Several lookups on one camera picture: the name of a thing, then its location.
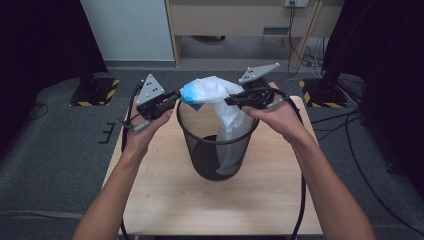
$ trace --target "black curtain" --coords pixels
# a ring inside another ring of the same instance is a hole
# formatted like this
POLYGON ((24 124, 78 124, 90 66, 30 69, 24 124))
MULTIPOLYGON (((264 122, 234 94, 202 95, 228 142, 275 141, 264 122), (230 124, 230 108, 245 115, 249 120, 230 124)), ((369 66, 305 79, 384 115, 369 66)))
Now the black curtain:
POLYGON ((361 109, 371 131, 424 198, 424 1, 375 0, 368 8, 370 2, 345 1, 324 68, 337 62, 338 50, 356 26, 343 51, 342 72, 364 79, 361 109))
POLYGON ((107 69, 80 1, 0 0, 0 33, 1 152, 40 90, 107 69))

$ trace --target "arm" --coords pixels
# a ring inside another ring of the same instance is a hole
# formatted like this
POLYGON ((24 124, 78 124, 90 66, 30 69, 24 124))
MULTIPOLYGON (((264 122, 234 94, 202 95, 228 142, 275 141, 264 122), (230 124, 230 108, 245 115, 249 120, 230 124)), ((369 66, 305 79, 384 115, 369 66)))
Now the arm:
POLYGON ((243 110, 267 123, 292 145, 327 239, 376 239, 367 216, 287 102, 266 110, 243 110))
MULTIPOLYGON (((136 114, 133 106, 131 115, 136 114)), ((166 112, 140 132, 128 131, 124 152, 103 189, 78 224, 72 239, 116 239, 141 160, 146 155, 155 132, 169 120, 171 114, 172 111, 166 112)), ((138 116, 132 123, 138 125, 143 121, 138 116)))

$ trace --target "forearm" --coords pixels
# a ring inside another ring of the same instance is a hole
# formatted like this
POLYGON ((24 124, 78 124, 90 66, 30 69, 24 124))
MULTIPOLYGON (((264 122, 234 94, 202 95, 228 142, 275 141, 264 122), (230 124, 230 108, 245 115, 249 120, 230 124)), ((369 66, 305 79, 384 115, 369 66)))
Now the forearm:
POLYGON ((312 136, 305 130, 288 141, 308 184, 326 238, 375 239, 367 216, 312 136))
POLYGON ((122 154, 102 191, 81 219, 73 239, 116 239, 141 163, 141 159, 135 158, 139 157, 131 152, 122 154))

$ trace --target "black mesh trash can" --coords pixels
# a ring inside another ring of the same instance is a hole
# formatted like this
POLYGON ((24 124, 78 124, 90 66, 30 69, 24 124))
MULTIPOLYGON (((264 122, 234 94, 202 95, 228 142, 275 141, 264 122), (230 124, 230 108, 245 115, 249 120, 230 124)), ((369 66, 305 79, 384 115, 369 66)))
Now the black mesh trash can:
POLYGON ((259 120, 247 116, 248 127, 245 131, 239 132, 233 139, 218 141, 220 119, 216 116, 212 104, 203 104, 196 111, 192 106, 180 101, 177 106, 177 119, 183 129, 194 169, 200 176, 212 181, 229 179, 238 172, 250 136, 259 123, 259 120), (229 164, 221 166, 223 159, 229 164))

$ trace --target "white wall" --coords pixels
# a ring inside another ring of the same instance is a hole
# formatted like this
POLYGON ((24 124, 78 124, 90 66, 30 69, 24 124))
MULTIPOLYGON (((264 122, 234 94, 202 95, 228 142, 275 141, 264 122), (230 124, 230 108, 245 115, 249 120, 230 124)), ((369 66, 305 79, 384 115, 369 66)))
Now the white wall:
POLYGON ((106 61, 174 61, 165 1, 81 0, 106 61))

